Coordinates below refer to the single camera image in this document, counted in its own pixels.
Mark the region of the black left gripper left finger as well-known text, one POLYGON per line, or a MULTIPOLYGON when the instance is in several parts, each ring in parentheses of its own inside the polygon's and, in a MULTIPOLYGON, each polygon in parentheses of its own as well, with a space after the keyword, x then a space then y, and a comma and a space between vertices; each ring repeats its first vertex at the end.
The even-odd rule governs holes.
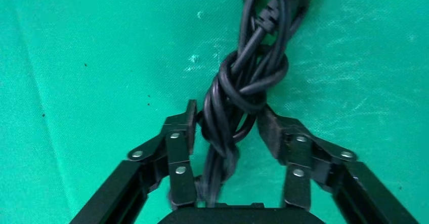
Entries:
POLYGON ((169 176, 174 208, 197 200, 189 156, 196 128, 197 102, 166 118, 160 133, 132 149, 92 195, 71 223, 134 223, 150 192, 169 176))

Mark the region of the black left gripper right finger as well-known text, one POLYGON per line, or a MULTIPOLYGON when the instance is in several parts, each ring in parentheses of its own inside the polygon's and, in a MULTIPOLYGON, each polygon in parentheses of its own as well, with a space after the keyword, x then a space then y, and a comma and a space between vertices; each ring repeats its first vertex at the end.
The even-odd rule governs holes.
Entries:
POLYGON ((347 223, 416 223, 355 152, 313 135, 298 119, 269 106, 258 114, 259 134, 286 166, 282 205, 311 208, 311 182, 329 192, 347 223))

